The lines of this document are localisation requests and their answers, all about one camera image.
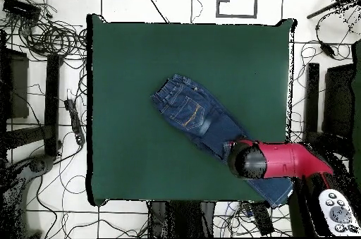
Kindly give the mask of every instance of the white remote control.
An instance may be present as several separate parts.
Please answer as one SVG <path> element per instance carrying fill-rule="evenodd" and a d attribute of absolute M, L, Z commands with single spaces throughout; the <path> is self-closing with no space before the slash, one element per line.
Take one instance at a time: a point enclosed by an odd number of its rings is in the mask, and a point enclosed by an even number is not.
<path fill-rule="evenodd" d="M 337 190 L 324 190 L 319 195 L 319 206 L 329 229 L 335 236 L 361 236 L 360 225 L 347 199 Z"/>

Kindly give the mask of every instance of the jeans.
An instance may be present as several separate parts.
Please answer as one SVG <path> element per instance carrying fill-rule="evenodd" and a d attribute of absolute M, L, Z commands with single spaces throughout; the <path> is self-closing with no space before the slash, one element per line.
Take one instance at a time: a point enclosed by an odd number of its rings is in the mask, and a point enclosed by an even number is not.
<path fill-rule="evenodd" d="M 228 157 L 226 142 L 240 136 L 252 139 L 205 87 L 185 76 L 175 74 L 168 79 L 152 101 L 168 123 L 223 164 Z M 289 178 L 245 180 L 272 208 L 283 204 L 293 189 Z"/>

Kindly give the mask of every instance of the jeans waistband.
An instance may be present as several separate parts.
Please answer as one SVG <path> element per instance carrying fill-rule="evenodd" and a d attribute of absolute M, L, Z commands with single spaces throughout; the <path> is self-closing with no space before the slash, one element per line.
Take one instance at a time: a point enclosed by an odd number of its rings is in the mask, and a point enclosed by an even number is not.
<path fill-rule="evenodd" d="M 169 78 L 152 97 L 155 102 L 172 104 L 182 91 L 183 86 L 189 85 L 190 82 L 190 78 L 175 74 L 172 79 Z"/>

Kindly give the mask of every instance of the orange stitching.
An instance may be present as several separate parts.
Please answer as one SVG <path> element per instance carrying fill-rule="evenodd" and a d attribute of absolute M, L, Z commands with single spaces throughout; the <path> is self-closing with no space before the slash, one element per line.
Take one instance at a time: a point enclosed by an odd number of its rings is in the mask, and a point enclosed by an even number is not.
<path fill-rule="evenodd" d="M 195 118 L 195 114 L 197 113 L 198 109 L 200 108 L 200 105 L 197 104 L 197 107 L 195 108 L 195 112 L 193 113 L 193 115 L 189 118 L 189 120 L 187 122 L 185 122 L 183 124 L 184 127 L 186 127 L 186 125 L 191 122 L 191 120 L 193 120 Z"/>

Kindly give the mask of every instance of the green mat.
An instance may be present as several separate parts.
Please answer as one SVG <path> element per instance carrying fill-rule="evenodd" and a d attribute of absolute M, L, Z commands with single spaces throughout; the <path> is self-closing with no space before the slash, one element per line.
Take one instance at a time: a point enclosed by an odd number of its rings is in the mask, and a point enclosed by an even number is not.
<path fill-rule="evenodd" d="M 186 25 L 106 23 L 93 15 L 87 22 L 93 81 L 89 199 L 262 200 L 172 128 L 150 96 L 173 74 L 188 76 L 253 137 L 284 141 L 294 20 Z"/>

